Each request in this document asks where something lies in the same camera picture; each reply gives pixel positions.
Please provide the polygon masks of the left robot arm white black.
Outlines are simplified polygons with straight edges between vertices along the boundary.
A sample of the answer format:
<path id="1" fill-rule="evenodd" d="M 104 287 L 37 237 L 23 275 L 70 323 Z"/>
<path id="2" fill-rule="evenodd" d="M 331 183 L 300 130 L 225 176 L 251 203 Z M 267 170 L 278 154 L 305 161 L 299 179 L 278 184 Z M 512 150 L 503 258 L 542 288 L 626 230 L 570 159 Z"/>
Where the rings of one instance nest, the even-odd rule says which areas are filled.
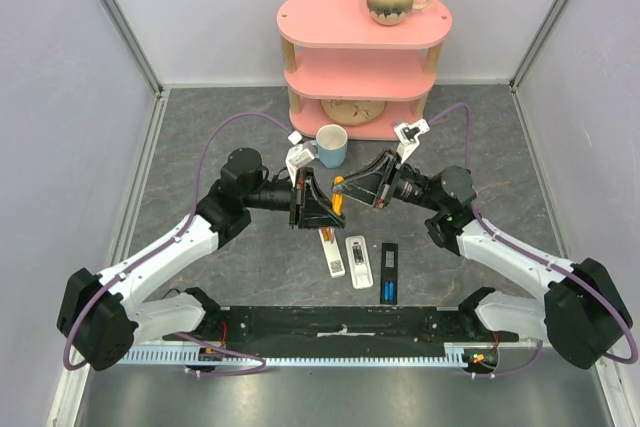
<path id="1" fill-rule="evenodd" d="M 163 283 L 202 257 L 221 249 L 251 222 L 254 209 L 282 211 L 293 228 L 341 228 L 343 215 L 319 188 L 310 162 L 316 147 L 289 149 L 287 177 L 270 177 L 260 154 L 233 151 L 208 193 L 197 199 L 176 227 L 121 263 L 97 274 L 82 268 L 68 280 L 57 327 L 65 336 L 63 360 L 75 369 L 77 351 L 97 371 L 121 360 L 132 346 L 165 335 L 189 332 L 208 340 L 219 329 L 219 305 L 199 288 L 172 298 L 148 298 Z"/>

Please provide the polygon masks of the orange handled screwdriver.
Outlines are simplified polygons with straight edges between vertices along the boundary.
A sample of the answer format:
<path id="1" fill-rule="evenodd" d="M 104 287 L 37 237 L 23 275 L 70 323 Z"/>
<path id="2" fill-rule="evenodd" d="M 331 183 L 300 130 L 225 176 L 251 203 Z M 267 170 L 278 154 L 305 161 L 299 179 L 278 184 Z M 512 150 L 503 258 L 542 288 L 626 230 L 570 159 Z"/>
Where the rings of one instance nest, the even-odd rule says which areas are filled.
<path id="1" fill-rule="evenodd" d="M 342 176 L 336 176 L 333 184 L 337 185 L 342 183 L 343 181 L 344 181 L 344 178 Z M 332 210 L 338 216 L 342 215 L 342 205 L 343 205 L 343 195 L 340 193 L 333 193 L 332 194 Z"/>

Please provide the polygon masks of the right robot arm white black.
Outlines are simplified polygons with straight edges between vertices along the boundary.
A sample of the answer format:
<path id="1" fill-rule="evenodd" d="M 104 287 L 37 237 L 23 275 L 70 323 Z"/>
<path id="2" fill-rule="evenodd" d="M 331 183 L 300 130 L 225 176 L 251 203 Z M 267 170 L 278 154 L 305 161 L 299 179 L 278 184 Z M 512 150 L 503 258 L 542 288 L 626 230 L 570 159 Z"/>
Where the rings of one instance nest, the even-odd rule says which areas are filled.
<path id="1" fill-rule="evenodd" d="M 477 341 L 505 331 L 547 341 L 580 369 L 602 357 L 638 361 L 632 318 L 606 267 L 592 258 L 573 262 L 547 254 L 499 230 L 475 209 L 469 169 L 450 166 L 426 176 L 385 150 L 369 166 L 335 181 L 332 191 L 375 209 L 398 199 L 433 211 L 425 226 L 438 247 L 528 292 L 516 297 L 493 288 L 480 291 L 457 318 L 465 338 Z"/>

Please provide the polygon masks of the light blue mug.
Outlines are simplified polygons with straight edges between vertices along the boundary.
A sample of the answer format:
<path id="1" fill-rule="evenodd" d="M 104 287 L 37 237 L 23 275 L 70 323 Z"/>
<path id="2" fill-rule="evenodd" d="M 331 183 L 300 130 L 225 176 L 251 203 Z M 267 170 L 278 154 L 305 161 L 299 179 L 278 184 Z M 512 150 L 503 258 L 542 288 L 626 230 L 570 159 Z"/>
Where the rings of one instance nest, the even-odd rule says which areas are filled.
<path id="1" fill-rule="evenodd" d="M 317 150 L 316 158 L 325 167 L 337 168 L 346 158 L 348 133 L 339 125 L 325 125 L 317 131 L 311 143 Z"/>

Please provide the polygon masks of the black remote control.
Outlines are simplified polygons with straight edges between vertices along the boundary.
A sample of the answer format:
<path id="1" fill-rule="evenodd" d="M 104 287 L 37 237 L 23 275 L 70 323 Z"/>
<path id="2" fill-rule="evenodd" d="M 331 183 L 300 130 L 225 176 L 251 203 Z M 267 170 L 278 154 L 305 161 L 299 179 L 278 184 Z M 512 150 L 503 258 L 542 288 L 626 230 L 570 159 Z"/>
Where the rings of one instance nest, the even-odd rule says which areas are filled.
<path id="1" fill-rule="evenodd" d="M 385 282 L 394 282 L 396 287 L 396 301 L 384 300 Z M 396 305 L 398 302 L 398 245 L 396 243 L 383 243 L 381 251 L 381 284 L 380 303 L 382 305 Z"/>

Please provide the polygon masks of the wide white remote control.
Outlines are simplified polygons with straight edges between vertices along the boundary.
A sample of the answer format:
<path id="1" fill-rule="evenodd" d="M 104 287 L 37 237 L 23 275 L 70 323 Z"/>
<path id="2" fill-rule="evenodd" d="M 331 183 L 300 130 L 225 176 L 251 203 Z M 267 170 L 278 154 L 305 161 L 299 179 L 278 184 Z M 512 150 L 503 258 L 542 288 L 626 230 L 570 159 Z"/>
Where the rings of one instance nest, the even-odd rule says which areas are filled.
<path id="1" fill-rule="evenodd" d="M 371 288 L 374 284 L 365 238 L 361 235 L 345 239 L 349 271 L 354 289 Z"/>

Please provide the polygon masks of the beige patterned plate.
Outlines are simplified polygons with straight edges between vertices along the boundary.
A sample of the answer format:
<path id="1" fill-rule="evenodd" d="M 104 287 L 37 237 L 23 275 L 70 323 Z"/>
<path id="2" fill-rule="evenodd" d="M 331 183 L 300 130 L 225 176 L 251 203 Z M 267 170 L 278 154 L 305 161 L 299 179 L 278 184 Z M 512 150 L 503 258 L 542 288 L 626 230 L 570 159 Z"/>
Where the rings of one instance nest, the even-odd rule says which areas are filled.
<path id="1" fill-rule="evenodd" d="M 321 99 L 320 105 L 329 118 L 343 126 L 357 126 L 378 118 L 386 102 L 379 100 Z"/>

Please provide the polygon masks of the right aluminium frame post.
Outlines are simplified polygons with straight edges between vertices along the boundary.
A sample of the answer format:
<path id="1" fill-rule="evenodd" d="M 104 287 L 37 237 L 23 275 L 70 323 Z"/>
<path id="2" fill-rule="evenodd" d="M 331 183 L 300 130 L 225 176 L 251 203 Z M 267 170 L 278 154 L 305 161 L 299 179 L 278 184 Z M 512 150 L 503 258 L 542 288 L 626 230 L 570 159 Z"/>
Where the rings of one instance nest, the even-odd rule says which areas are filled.
<path id="1" fill-rule="evenodd" d="M 552 1 L 549 9 L 543 17 L 541 24 L 539 25 L 535 35 L 533 36 L 529 46 L 527 47 L 523 58 L 519 62 L 513 76 L 509 81 L 509 86 L 512 92 L 516 92 L 525 80 L 535 60 L 542 52 L 556 25 L 560 21 L 561 16 L 568 7 L 570 1 L 571 0 Z"/>

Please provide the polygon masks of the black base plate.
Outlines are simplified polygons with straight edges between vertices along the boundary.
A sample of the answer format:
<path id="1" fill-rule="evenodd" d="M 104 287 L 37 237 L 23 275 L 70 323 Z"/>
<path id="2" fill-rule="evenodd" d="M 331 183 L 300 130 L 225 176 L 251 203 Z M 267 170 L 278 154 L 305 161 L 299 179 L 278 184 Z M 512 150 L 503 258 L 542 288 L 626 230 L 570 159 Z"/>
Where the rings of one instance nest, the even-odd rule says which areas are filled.
<path id="1" fill-rule="evenodd" d="M 277 353 L 433 353 L 446 343 L 516 342 L 470 314 L 435 307 L 232 306 L 208 314 L 191 333 L 259 356 Z"/>

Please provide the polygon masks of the aluminium frame post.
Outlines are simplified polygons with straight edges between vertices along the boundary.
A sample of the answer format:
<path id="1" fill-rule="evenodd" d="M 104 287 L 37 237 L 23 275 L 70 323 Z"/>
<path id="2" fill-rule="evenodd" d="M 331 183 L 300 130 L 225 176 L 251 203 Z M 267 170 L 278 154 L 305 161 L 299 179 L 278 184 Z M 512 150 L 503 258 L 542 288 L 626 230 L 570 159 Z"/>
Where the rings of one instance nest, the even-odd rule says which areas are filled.
<path id="1" fill-rule="evenodd" d="M 156 95 L 161 95 L 164 91 L 162 82 L 154 71 L 148 57 L 144 53 L 137 36 L 126 19 L 124 11 L 119 5 L 119 2 L 117 0 L 99 1 L 105 9 L 107 16 L 123 41 L 126 49 L 132 56 L 146 83 Z"/>
<path id="2" fill-rule="evenodd" d="M 571 0 L 552 1 L 549 9 L 543 17 L 541 24 L 539 25 L 535 35 L 533 36 L 529 46 L 527 47 L 523 58 L 519 62 L 513 76 L 509 81 L 509 86 L 512 92 L 516 92 L 525 80 L 535 60 L 542 52 L 556 25 L 560 21 L 561 16 L 568 7 L 570 1 Z"/>

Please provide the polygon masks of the slim white remote control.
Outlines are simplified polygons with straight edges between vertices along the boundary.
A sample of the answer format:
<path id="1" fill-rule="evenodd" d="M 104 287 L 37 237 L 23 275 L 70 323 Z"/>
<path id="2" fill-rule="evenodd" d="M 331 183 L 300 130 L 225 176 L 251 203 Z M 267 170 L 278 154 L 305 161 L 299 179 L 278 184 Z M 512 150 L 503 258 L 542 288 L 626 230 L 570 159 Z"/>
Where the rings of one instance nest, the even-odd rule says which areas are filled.
<path id="1" fill-rule="evenodd" d="M 320 228 L 318 232 L 319 232 L 321 245 L 322 245 L 325 260 L 329 269 L 330 276 L 332 278 L 342 277 L 345 275 L 346 269 L 342 261 L 341 253 L 338 246 L 338 241 L 336 240 L 335 230 L 334 230 L 333 239 L 331 241 L 329 240 L 325 241 L 323 239 L 323 233 L 322 233 L 322 229 L 325 229 L 325 228 Z"/>

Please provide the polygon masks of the left aluminium frame post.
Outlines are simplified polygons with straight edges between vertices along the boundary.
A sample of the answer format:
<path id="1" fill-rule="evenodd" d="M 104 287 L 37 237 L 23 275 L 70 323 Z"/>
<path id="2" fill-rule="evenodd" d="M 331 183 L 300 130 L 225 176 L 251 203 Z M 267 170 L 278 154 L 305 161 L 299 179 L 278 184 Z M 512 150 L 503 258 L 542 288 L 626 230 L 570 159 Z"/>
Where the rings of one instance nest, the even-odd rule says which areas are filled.
<path id="1" fill-rule="evenodd" d="M 162 82 L 154 71 L 148 57 L 144 53 L 137 36 L 126 19 L 124 11 L 119 5 L 119 2 L 117 0 L 99 1 L 105 9 L 107 16 L 123 41 L 126 49 L 132 56 L 146 83 L 156 95 L 161 95 L 164 91 Z"/>

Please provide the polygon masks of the pink three tier shelf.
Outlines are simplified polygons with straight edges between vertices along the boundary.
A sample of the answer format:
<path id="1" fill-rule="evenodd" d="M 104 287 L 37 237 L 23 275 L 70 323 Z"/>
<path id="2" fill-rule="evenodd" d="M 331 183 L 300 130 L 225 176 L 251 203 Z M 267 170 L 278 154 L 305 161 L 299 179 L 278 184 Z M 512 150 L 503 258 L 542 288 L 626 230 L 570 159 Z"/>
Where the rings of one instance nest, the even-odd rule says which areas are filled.
<path id="1" fill-rule="evenodd" d="M 358 140 L 392 140 L 394 124 L 422 118 L 453 24 L 439 0 L 396 26 L 376 23 L 365 0 L 287 0 L 276 19 L 294 128 L 313 137 L 333 123 L 321 99 L 385 101 L 375 120 L 342 125 Z"/>

